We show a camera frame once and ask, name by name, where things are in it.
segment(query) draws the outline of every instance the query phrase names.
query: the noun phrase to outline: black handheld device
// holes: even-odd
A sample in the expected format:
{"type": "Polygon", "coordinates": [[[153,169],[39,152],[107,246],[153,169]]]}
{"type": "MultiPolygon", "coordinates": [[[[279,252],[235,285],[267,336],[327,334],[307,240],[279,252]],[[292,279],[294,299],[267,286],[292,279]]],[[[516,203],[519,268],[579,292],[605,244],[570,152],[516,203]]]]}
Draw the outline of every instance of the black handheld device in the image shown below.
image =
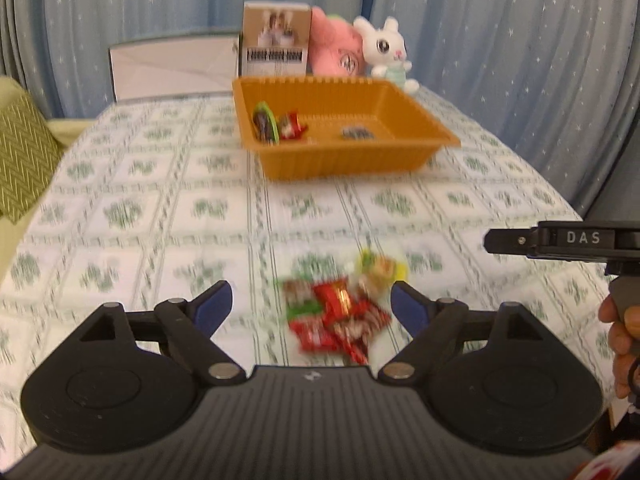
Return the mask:
{"type": "Polygon", "coordinates": [[[103,304],[27,379],[37,446],[0,478],[565,480],[592,458],[600,386],[524,306],[473,311],[405,282],[391,300],[414,338],[377,376],[247,375],[210,340],[227,282],[151,312],[103,304]],[[462,352],[474,340],[487,343],[462,352]]]}
{"type": "MultiPolygon", "coordinates": [[[[531,229],[492,229],[484,248],[494,254],[521,254],[527,258],[606,263],[605,273],[617,276],[609,292],[621,320],[626,310],[640,305],[640,222],[539,222],[531,229]]],[[[640,341],[631,353],[640,357],[640,341]]],[[[629,387],[640,402],[635,380],[640,358],[629,372],[629,387]]]]}

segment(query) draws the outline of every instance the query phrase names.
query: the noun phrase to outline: candy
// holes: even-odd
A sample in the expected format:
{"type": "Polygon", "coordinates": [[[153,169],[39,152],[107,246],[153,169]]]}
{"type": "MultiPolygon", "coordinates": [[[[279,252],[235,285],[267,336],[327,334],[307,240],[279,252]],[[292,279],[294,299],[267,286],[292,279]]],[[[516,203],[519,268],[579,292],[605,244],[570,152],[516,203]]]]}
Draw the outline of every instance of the candy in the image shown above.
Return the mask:
{"type": "Polygon", "coordinates": [[[283,115],[278,121],[278,136],[281,140],[297,140],[309,127],[298,122],[298,114],[291,112],[283,115]]]}
{"type": "Polygon", "coordinates": [[[364,126],[347,126],[342,129],[342,136],[345,139],[373,139],[374,135],[364,126]]]}
{"type": "Polygon", "coordinates": [[[327,330],[319,317],[289,322],[303,352],[338,352],[342,346],[333,333],[327,330]]]}
{"type": "Polygon", "coordinates": [[[362,251],[358,261],[357,286],[372,301],[379,301],[398,280],[406,279],[406,267],[396,260],[362,251]]]}
{"type": "Polygon", "coordinates": [[[309,282],[305,280],[284,280],[280,284],[287,307],[287,320],[299,316],[322,314],[322,305],[316,299],[309,282]]]}
{"type": "Polygon", "coordinates": [[[260,142],[270,144],[280,142],[278,123],[269,105],[264,101],[259,102],[254,108],[254,125],[257,129],[256,137],[260,142]]]}
{"type": "Polygon", "coordinates": [[[362,316],[332,324],[331,331],[351,360],[356,364],[365,365],[373,337],[390,321],[389,314],[372,304],[362,316]]]}
{"type": "Polygon", "coordinates": [[[324,304],[322,320],[326,325],[347,317],[360,316],[371,306],[370,301],[354,298],[349,293],[346,279],[320,283],[313,287],[313,291],[324,304]]]}

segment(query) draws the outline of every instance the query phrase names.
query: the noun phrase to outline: white bunny plush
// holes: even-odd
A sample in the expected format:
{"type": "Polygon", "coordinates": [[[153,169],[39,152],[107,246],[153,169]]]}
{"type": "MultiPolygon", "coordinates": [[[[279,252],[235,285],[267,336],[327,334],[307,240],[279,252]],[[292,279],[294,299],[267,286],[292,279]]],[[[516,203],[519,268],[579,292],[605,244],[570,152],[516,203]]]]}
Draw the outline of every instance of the white bunny plush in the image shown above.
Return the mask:
{"type": "Polygon", "coordinates": [[[366,18],[359,16],[353,21],[353,27],[362,36],[364,60],[373,66],[371,76],[389,79],[408,94],[415,94],[420,83],[406,78],[412,65],[406,60],[406,47],[398,32],[398,20],[389,17],[383,28],[376,29],[366,18]]]}

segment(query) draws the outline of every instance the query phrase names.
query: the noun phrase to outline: circular pad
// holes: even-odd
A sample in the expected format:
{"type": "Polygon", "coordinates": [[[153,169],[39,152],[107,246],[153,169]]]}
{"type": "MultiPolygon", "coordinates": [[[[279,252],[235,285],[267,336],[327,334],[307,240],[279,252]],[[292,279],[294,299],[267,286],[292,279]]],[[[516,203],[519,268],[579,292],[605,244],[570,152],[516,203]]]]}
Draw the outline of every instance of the circular pad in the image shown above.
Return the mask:
{"type": "Polygon", "coordinates": [[[548,341],[490,341],[454,358],[428,385],[434,414],[453,433],[496,452],[546,454],[577,445],[600,416],[600,386],[556,342],[545,349],[548,341]]]}
{"type": "Polygon", "coordinates": [[[38,443],[78,453],[149,444],[190,413],[196,384],[171,359],[109,342],[82,343],[76,358],[52,354],[20,399],[38,443]]]}

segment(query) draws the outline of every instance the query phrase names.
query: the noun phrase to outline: metal screw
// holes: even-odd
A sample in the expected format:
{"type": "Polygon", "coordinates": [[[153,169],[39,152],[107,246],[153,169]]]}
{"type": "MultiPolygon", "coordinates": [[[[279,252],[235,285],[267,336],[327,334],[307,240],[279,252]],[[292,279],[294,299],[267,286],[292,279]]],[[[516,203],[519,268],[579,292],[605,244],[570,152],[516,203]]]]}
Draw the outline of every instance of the metal screw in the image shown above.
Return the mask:
{"type": "Polygon", "coordinates": [[[216,379],[233,379],[240,373],[240,368],[234,363],[216,363],[209,367],[209,375],[216,379]]]}
{"type": "Polygon", "coordinates": [[[382,368],[383,373],[392,379],[408,379],[415,373],[415,368],[409,363],[389,363],[382,368]]]}

